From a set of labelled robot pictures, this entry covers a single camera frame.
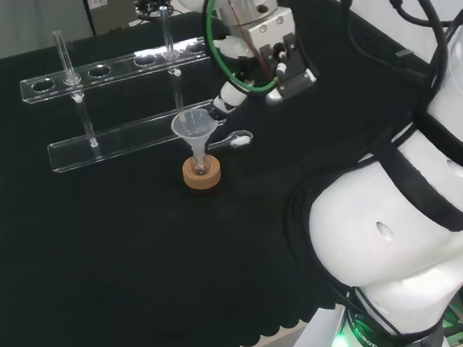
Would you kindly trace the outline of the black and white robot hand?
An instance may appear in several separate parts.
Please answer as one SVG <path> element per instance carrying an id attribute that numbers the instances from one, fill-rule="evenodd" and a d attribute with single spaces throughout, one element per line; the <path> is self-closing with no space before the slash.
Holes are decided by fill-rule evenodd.
<path id="1" fill-rule="evenodd" d="M 254 96 L 270 106 L 279 105 L 317 81 L 290 8 L 279 7 L 256 22 L 233 25 L 231 34 L 223 39 L 211 38 L 211 28 L 206 28 L 206 44 L 213 63 L 226 77 L 211 103 L 212 118 L 227 118 Z"/>

